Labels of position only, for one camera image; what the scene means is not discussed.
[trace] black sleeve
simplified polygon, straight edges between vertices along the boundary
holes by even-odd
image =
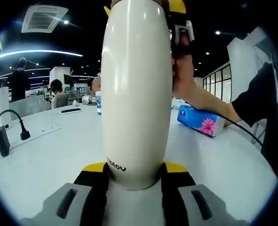
[[[239,117],[252,127],[257,121],[268,118],[274,110],[275,96],[273,68],[265,63],[250,82],[248,90],[241,93],[232,105]]]

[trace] person's hand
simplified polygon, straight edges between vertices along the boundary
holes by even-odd
[[[173,59],[172,65],[172,93],[175,97],[184,98],[193,82],[194,67],[192,64],[192,56],[186,55],[178,59]]]

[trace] ceiling air conditioner vent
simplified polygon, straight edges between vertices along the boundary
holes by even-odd
[[[67,8],[58,6],[30,6],[25,15],[21,32],[51,33],[67,12]]]

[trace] desk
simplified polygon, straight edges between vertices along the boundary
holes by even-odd
[[[70,108],[24,117],[30,133],[49,127],[50,115],[62,129],[0,157],[0,197],[18,219],[41,211],[42,202],[63,184],[73,183],[84,166],[105,161],[102,116],[96,106],[81,105],[80,113],[55,115]],[[232,128],[207,137],[177,122],[177,114],[172,110],[165,160],[184,165],[197,184],[204,184],[226,203],[231,216],[251,222],[277,181],[269,164]],[[18,139],[20,127],[7,134]],[[122,190],[110,183],[105,216],[105,225],[123,225],[130,219],[132,225],[164,225],[160,183],[142,191]]]

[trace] person's arm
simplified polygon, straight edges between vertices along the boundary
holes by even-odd
[[[97,91],[100,91],[100,77],[96,77],[93,82],[92,82],[92,85],[91,85],[91,89],[92,91],[94,92],[97,92]]]
[[[182,98],[197,109],[219,113],[234,122],[241,121],[231,103],[224,103],[192,81],[194,68],[190,55],[177,59],[175,64],[176,70],[173,74],[173,93],[175,96]],[[225,121],[225,126],[230,124],[229,121]]]

